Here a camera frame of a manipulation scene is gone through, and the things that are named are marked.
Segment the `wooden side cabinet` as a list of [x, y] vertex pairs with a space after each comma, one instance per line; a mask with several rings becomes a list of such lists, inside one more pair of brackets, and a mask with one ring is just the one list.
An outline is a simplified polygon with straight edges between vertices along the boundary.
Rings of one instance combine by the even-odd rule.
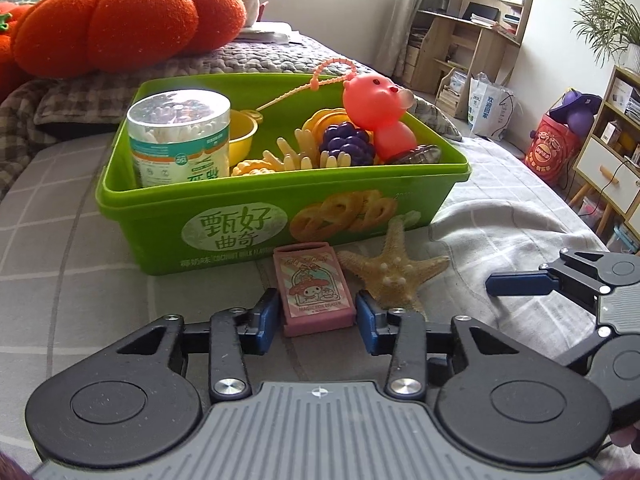
[[615, 66], [594, 124], [579, 152], [574, 174], [584, 185], [570, 200], [575, 207], [589, 193], [604, 208], [597, 226], [619, 216], [639, 234], [639, 75]]

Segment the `yellow toy pot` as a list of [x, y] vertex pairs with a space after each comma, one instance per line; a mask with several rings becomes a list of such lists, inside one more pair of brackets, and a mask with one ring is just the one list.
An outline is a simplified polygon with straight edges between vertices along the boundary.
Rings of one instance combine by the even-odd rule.
[[247, 158], [253, 138], [264, 118], [254, 110], [230, 110], [229, 162], [234, 167]]

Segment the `window curtain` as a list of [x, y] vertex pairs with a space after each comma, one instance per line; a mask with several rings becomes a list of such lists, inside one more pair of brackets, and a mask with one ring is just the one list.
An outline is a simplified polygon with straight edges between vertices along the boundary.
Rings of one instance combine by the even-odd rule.
[[419, 4], [420, 0], [393, 0], [373, 63], [379, 73], [389, 77], [395, 73], [398, 58], [408, 38], [413, 13]]

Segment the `potted green plant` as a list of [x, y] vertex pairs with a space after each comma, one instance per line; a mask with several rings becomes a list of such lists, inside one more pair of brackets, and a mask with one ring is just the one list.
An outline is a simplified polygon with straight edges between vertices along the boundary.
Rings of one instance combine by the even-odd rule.
[[577, 0], [572, 31], [600, 66], [617, 62], [639, 73], [639, 10], [627, 0]]

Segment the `purple toy grapes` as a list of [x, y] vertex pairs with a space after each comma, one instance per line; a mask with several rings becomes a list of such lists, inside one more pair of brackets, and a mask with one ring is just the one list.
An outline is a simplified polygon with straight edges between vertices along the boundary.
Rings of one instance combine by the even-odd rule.
[[326, 128], [319, 151], [328, 152], [335, 157], [341, 153], [349, 154], [352, 166], [370, 166], [375, 159], [375, 149], [369, 133], [358, 129], [351, 122], [341, 122]]

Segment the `green plastic cookie box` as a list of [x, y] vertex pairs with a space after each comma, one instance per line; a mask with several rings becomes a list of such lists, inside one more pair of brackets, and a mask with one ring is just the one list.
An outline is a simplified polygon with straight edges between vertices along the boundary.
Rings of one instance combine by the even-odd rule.
[[401, 214], [426, 226], [458, 182], [465, 156], [411, 114], [418, 141], [442, 151], [437, 164], [314, 169], [142, 188], [125, 126], [96, 185], [96, 203], [119, 224], [140, 269], [151, 275], [268, 257], [300, 240], [345, 244], [385, 232]]

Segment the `red snack bucket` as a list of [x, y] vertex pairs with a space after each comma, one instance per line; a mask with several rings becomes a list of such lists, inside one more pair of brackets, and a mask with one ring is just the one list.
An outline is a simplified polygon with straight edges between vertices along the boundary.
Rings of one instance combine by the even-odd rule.
[[582, 140], [549, 115], [541, 117], [530, 137], [532, 143], [525, 154], [525, 166], [548, 185], [557, 184], [567, 164], [579, 152]]

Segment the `pink card box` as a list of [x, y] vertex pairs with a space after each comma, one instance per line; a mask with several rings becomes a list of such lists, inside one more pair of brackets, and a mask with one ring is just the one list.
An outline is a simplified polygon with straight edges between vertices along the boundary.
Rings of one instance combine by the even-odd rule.
[[306, 242], [273, 251], [287, 337], [353, 326], [356, 309], [334, 249], [327, 242]]

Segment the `cream toy coral piece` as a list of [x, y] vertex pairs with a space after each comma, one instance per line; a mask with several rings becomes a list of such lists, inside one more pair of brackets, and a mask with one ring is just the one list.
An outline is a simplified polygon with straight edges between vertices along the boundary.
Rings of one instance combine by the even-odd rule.
[[322, 150], [309, 129], [296, 129], [294, 138], [296, 145], [291, 144], [282, 136], [277, 138], [279, 155], [268, 150], [262, 152], [262, 160], [269, 169], [282, 172], [352, 166], [352, 156], [346, 152], [331, 155], [328, 150]]

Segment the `yellow toy corn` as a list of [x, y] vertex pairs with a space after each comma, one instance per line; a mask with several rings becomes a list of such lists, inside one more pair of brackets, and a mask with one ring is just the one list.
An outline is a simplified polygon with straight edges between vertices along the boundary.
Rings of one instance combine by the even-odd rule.
[[232, 177], [256, 176], [256, 174], [273, 174], [276, 170], [271, 162], [263, 159], [245, 159], [231, 171]]

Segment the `white paper bag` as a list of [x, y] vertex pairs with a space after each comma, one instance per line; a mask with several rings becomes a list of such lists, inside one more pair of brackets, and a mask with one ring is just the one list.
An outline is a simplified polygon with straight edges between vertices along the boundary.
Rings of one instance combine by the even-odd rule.
[[468, 123], [474, 136], [501, 140], [515, 107], [516, 99], [510, 89], [493, 84], [484, 73], [471, 79]]

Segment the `beige starfish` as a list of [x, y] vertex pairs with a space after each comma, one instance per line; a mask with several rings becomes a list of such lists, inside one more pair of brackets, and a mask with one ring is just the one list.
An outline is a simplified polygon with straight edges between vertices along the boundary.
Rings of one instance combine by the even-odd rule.
[[342, 269], [358, 276], [381, 308], [411, 308], [423, 315], [426, 313], [418, 297], [419, 288], [446, 271], [450, 263], [448, 256], [411, 260], [404, 222], [399, 217], [388, 222], [383, 250], [378, 256], [366, 257], [348, 250], [340, 250], [336, 255]]

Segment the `pink rubber pig toy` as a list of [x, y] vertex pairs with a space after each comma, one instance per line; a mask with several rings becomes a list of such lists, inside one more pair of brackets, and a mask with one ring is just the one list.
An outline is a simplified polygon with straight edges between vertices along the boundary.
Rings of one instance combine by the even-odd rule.
[[[332, 64], [349, 67], [345, 75], [320, 79], [322, 70]], [[360, 129], [373, 134], [375, 154], [382, 162], [390, 162], [418, 146], [412, 130], [400, 118], [413, 106], [410, 90], [401, 89], [383, 76], [360, 75], [356, 64], [347, 58], [329, 58], [312, 72], [308, 84], [302, 84], [257, 107], [261, 112], [303, 90], [318, 91], [327, 84], [343, 85], [342, 102], [346, 115]]]

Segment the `leopard hair clip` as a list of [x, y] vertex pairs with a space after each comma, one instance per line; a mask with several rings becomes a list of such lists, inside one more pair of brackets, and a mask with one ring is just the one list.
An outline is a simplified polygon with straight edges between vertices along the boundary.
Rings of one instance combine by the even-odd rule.
[[435, 144], [421, 144], [412, 150], [405, 151], [390, 158], [390, 165], [438, 164], [442, 157], [442, 149]]

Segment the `purple plush toy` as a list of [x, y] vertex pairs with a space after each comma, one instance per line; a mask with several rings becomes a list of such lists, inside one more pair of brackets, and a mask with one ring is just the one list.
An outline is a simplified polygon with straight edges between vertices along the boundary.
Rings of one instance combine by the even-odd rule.
[[602, 98], [596, 94], [582, 93], [570, 89], [564, 93], [558, 106], [548, 111], [549, 117], [559, 124], [566, 125], [576, 136], [588, 136], [602, 104]]

